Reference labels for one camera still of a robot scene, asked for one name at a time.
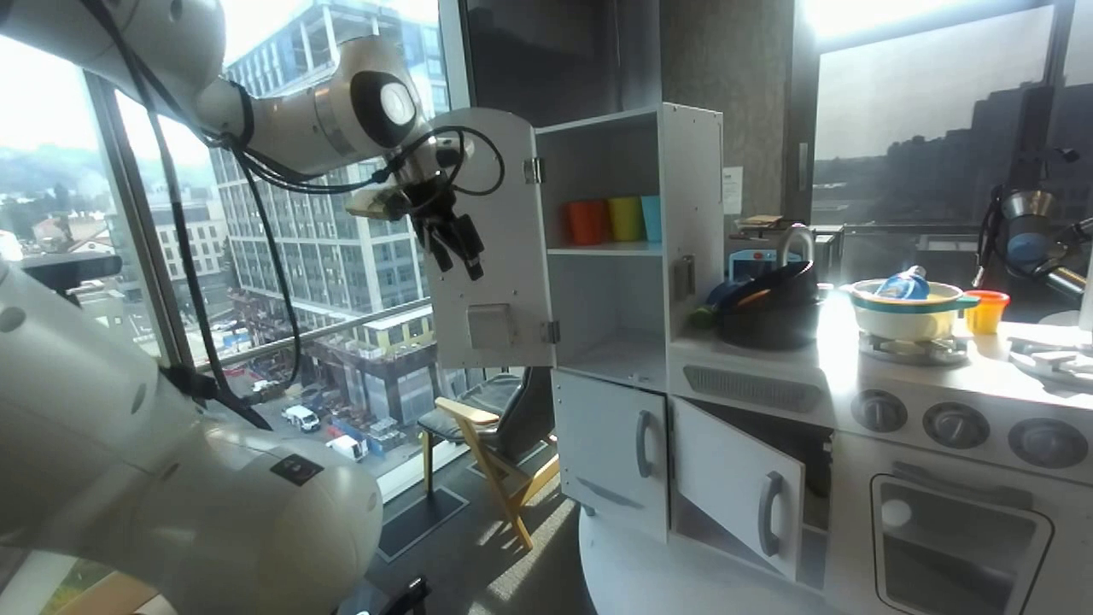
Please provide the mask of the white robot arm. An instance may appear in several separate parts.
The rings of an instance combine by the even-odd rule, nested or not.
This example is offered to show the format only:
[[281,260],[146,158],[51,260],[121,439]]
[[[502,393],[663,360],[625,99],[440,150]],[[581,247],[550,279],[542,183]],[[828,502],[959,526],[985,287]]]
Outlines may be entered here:
[[[398,161],[421,99],[352,38],[327,83],[256,99],[223,75],[220,0],[2,0],[2,33],[78,60],[220,148],[290,177]],[[177,615],[331,615],[378,546],[378,484],[114,334],[26,270],[0,277],[0,541],[132,573]]]

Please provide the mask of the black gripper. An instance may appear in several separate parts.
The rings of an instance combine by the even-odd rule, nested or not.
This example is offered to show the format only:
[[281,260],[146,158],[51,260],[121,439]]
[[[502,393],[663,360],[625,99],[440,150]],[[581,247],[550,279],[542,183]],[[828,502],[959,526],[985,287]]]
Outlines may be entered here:
[[426,177],[402,189],[411,198],[411,223],[415,239],[431,249],[440,275],[452,270],[452,254],[462,256],[470,279],[480,277],[480,235],[467,215],[453,211],[453,189],[446,177]]

